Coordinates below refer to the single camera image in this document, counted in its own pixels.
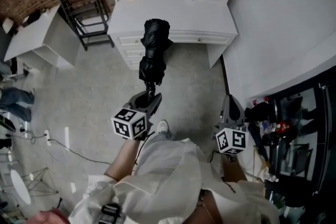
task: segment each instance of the person's arm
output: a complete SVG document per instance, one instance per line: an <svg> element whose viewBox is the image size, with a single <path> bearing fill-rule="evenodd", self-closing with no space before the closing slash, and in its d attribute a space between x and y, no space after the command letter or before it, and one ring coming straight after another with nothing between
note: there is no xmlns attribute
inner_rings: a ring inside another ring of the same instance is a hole
<svg viewBox="0 0 336 224"><path fill-rule="evenodd" d="M124 177L131 175L139 145L140 141L138 140L126 140L116 159L106 170L105 175L116 181L120 181Z"/></svg>
<svg viewBox="0 0 336 224"><path fill-rule="evenodd" d="M238 158L235 155L224 155L222 160L225 182L247 180L243 169L238 162Z"/></svg>

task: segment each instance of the white desk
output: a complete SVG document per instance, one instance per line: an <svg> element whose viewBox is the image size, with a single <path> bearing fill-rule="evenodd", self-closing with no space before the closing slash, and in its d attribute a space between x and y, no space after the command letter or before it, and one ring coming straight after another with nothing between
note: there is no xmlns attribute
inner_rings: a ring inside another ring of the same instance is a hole
<svg viewBox="0 0 336 224"><path fill-rule="evenodd" d="M108 34L131 69L138 69L145 49L140 39L148 19L170 24L169 39L175 43L207 45L212 67L237 36L226 4L203 0L119 0L113 9Z"/></svg>
<svg viewBox="0 0 336 224"><path fill-rule="evenodd" d="M19 27L10 41L5 61L17 57L30 71L41 71L45 64L57 68L73 67L79 50L79 40L57 13L59 6L41 14L40 18Z"/></svg>

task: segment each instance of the white wall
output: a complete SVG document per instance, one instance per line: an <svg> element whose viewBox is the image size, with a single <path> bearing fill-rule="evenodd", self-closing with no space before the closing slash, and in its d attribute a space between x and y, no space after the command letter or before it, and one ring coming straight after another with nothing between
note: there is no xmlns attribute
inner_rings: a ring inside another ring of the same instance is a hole
<svg viewBox="0 0 336 224"><path fill-rule="evenodd" d="M336 64L336 0L230 0L238 37L224 52L240 100L300 83Z"/></svg>

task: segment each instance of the camera strap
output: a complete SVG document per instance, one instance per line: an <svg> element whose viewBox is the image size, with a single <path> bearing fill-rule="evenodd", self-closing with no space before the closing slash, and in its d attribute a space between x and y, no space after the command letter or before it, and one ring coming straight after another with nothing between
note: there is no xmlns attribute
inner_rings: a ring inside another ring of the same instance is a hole
<svg viewBox="0 0 336 224"><path fill-rule="evenodd" d="M125 215L118 204L107 204L101 208L98 224L123 224Z"/></svg>

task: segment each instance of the jeans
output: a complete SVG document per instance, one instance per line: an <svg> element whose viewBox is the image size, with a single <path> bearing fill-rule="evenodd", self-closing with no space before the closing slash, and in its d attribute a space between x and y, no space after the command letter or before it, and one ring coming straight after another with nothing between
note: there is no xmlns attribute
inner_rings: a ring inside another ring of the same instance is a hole
<svg viewBox="0 0 336 224"><path fill-rule="evenodd" d="M7 88L2 90L0 109L9 112L24 121L30 122L32 120L30 109L24 108L16 103L23 102L26 104L34 104L34 98L34 95L30 92L18 88Z"/></svg>

